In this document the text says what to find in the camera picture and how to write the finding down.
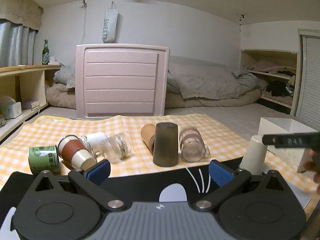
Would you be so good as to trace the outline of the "person's right hand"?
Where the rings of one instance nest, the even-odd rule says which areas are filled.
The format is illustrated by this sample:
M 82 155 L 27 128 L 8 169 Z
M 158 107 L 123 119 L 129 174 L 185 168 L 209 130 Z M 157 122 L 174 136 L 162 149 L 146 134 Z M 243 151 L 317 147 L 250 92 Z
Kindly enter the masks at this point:
M 312 159 L 312 161 L 308 161 L 304 164 L 304 168 L 307 171 L 314 172 L 313 181 L 317 184 L 317 194 L 319 194 L 319 181 L 320 181 L 320 174 L 319 174 L 319 152 L 310 149 L 308 151 L 309 157 Z

